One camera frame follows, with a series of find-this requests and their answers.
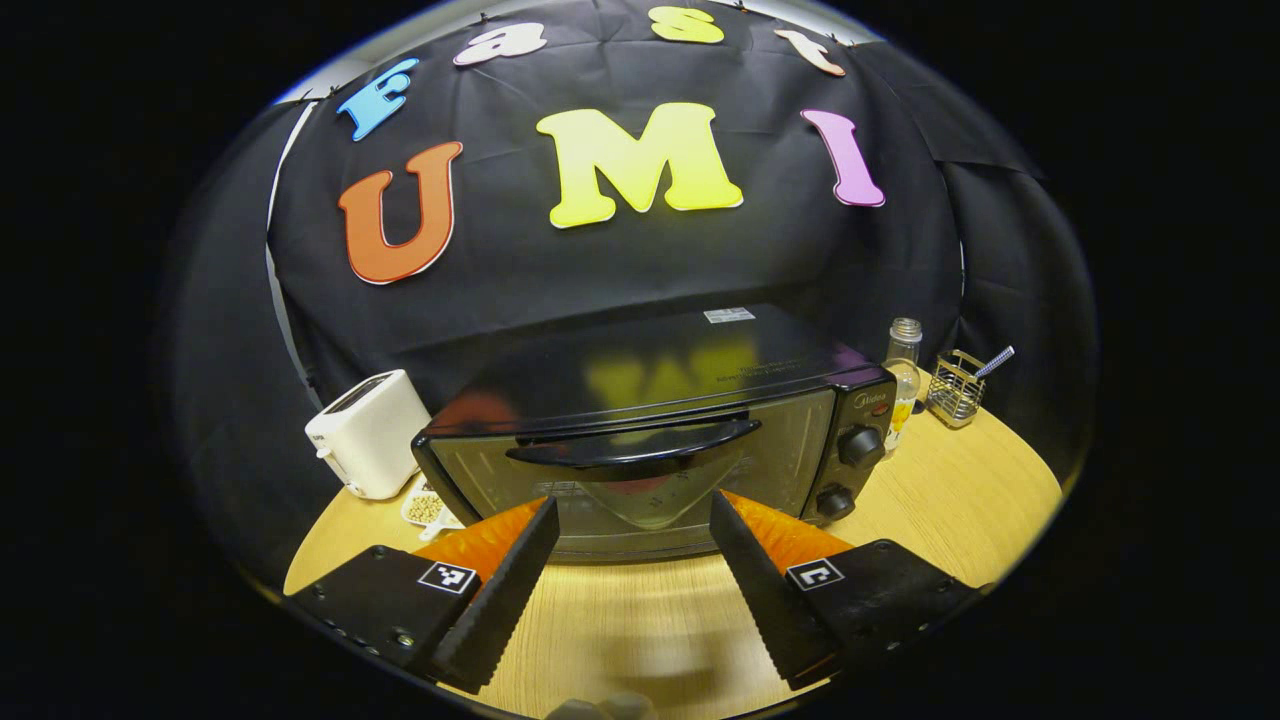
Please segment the foam letter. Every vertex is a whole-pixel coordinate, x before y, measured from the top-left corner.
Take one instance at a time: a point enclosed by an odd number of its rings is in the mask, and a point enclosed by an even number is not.
[[[695,102],[666,102],[649,117],[640,140],[599,110],[570,110],[543,118],[538,132],[556,138],[561,202],[552,208],[557,228],[599,223],[617,204],[600,195],[599,168],[631,208],[646,213],[658,192],[662,168],[671,164],[667,205],[676,210],[736,208],[742,191],[724,174],[710,122],[716,111]]]
[[[543,40],[543,23],[520,23],[486,32],[467,45],[471,47],[453,58],[454,65],[474,65],[498,56],[524,55],[547,45],[547,41]]]
[[[719,42],[724,32],[716,27],[716,18],[692,8],[663,5],[649,10],[653,31],[663,40],[677,42]]]
[[[378,76],[378,79],[374,82],[361,87],[338,108],[338,113],[349,113],[351,119],[356,120],[356,133],[351,136],[351,140],[358,142],[360,138],[372,132],[392,113],[399,110],[399,106],[404,104],[404,99],[390,97],[390,94],[404,92],[408,87],[408,76],[403,70],[416,64],[417,58],[396,63],[394,68]]]
[[[827,143],[827,152],[836,165],[836,200],[845,205],[878,208],[884,204],[884,193],[872,182],[872,176],[863,161],[863,152],[854,140],[854,122],[844,115],[823,110],[801,110],[800,117],[818,128],[818,135]]]
[[[347,258],[360,279],[387,284],[421,273],[439,259],[453,236],[451,163],[461,142],[444,142],[410,158],[404,168],[417,176],[422,223],[413,240],[390,245],[383,232],[383,191],[392,173],[381,170],[348,187],[338,206],[347,213]]]
[[[800,55],[814,64],[814,67],[823,69],[836,77],[845,77],[845,68],[836,65],[823,58],[827,54],[827,49],[817,42],[809,40],[808,37],[800,35],[794,29],[776,29],[773,31],[780,37],[785,37],[791,41],[791,45],[800,53]]]

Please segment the orange letter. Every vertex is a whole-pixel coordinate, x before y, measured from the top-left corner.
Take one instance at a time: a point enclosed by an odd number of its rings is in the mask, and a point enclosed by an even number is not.
[[[422,224],[413,240],[387,242],[383,233],[383,191],[390,170],[374,173],[347,188],[338,206],[347,213],[347,258],[366,283],[387,284],[421,273],[434,263],[453,236],[453,178],[451,163],[461,142],[444,142],[410,158],[404,168],[417,176]]]

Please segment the wooden table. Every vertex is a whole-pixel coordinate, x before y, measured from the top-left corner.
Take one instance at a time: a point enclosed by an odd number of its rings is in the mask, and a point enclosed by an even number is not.
[[[927,386],[928,377],[922,396]],[[858,509],[827,529],[854,544],[891,538],[977,587],[1012,568],[1060,500],[1043,460],[986,410],[959,430],[925,411],[877,465]],[[285,594],[371,544],[421,547],[402,501],[339,491],[298,548]],[[663,720],[724,717],[800,694],[774,671],[718,555],[548,565],[493,682],[476,696],[454,692],[543,717],[567,698],[600,702],[620,691],[652,698]]]

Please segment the oven door handle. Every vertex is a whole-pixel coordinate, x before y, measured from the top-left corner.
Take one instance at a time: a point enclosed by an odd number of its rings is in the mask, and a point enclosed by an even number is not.
[[[671,428],[657,433],[644,429],[589,436],[513,447],[507,451],[507,457],[534,465],[579,469],[653,462],[696,455],[735,441],[759,427],[759,420],[728,420]]]

